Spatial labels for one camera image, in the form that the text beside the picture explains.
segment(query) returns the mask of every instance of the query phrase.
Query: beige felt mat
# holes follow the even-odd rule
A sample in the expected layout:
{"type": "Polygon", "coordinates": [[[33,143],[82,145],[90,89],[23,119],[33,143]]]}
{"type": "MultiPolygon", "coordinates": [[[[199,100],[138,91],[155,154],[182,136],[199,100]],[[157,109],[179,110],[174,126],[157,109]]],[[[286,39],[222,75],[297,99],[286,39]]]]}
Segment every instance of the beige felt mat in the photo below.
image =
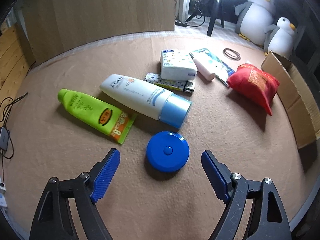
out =
{"type": "MultiPolygon", "coordinates": [[[[175,176],[154,171],[145,160],[151,136],[163,130],[175,131],[172,127],[140,114],[124,144],[119,145],[72,117],[57,100],[58,91],[67,88],[123,107],[99,90],[100,83],[110,74],[143,79],[147,72],[159,71],[161,49],[204,47],[234,69],[247,60],[260,66],[265,58],[260,50],[212,38],[150,37],[84,49],[33,70],[18,93],[28,91],[29,95],[14,106],[8,124],[15,147],[14,158],[5,161],[6,198],[12,217],[30,231],[40,195],[50,177],[75,178],[115,147],[120,150],[121,162],[105,197],[97,203],[115,240],[207,240],[224,204],[216,198],[201,167],[200,156],[206,149],[232,172],[247,179],[270,177],[290,220],[314,185],[319,161],[315,157],[313,165],[302,165],[277,95],[273,116],[267,116],[262,108],[227,89],[219,80],[206,82],[198,75],[194,94],[183,94],[193,101],[179,131],[189,143],[190,156],[175,176]],[[222,54],[226,47],[238,51],[241,61],[226,59],[222,54]]],[[[242,238],[249,209],[248,206],[244,212],[237,239],[242,238]]],[[[76,213],[74,203],[71,210],[76,213]]],[[[74,221],[79,237],[85,239],[76,215],[74,221]]]]}

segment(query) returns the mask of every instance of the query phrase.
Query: red pouch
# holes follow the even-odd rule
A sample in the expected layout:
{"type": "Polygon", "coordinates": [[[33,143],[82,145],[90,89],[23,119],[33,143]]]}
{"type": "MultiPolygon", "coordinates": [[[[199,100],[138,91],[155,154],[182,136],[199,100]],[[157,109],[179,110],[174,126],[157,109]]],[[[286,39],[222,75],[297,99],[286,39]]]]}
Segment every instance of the red pouch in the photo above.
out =
{"type": "Polygon", "coordinates": [[[227,83],[272,115],[270,103],[279,87],[279,81],[275,77],[246,63],[238,67],[227,79],[227,83]]]}

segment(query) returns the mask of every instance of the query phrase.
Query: white tissue pack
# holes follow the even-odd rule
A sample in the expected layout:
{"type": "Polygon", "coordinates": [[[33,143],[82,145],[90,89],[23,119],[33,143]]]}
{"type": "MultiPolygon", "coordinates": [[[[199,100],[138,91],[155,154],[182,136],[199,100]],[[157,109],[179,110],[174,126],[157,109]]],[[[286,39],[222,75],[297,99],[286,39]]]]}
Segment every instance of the white tissue pack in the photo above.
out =
{"type": "Polygon", "coordinates": [[[190,54],[183,50],[165,49],[161,51],[161,78],[169,80],[194,80],[197,67],[190,54]]]}

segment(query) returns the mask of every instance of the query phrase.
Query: wooden board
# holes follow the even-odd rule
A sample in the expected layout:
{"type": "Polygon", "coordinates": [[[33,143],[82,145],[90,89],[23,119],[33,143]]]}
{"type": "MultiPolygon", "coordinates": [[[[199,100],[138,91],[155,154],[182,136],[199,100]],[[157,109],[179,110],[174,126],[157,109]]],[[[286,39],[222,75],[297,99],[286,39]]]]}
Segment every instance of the wooden board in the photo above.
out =
{"type": "Polygon", "coordinates": [[[37,63],[103,38],[173,31],[175,0],[23,0],[37,63]]]}
{"type": "Polygon", "coordinates": [[[16,40],[0,58],[0,88],[22,55],[21,45],[19,40],[16,40]]]}
{"type": "MultiPolygon", "coordinates": [[[[0,103],[6,97],[15,98],[34,62],[28,40],[17,24],[0,36],[0,103]]],[[[0,119],[7,103],[10,103],[10,100],[0,108],[0,119]]]]}
{"type": "MultiPolygon", "coordinates": [[[[8,75],[7,79],[4,81],[1,89],[0,89],[0,102],[6,97],[15,98],[17,92],[22,84],[23,79],[28,73],[29,64],[26,60],[26,57],[22,55],[22,57],[18,60],[15,66],[12,68],[10,74],[8,75]]],[[[0,108],[0,117],[2,117],[3,105],[0,108]]]]}
{"type": "Polygon", "coordinates": [[[14,26],[0,36],[0,58],[17,39],[18,35],[14,26]]]}

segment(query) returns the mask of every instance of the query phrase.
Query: penguin plush toy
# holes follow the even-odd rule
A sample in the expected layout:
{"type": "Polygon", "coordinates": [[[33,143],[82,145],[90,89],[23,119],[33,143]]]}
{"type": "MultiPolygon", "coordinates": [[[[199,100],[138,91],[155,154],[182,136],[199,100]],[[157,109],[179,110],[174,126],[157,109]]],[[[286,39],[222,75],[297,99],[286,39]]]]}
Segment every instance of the penguin plush toy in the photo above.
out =
{"type": "Polygon", "coordinates": [[[265,28],[267,34],[264,42],[264,51],[266,55],[270,52],[276,52],[281,56],[289,58],[293,49],[293,38],[296,27],[285,17],[278,20],[277,25],[270,25],[265,28]]]}
{"type": "Polygon", "coordinates": [[[248,0],[237,5],[235,14],[239,16],[236,33],[240,37],[263,46],[266,39],[264,29],[274,21],[275,5],[273,0],[248,0]]]}

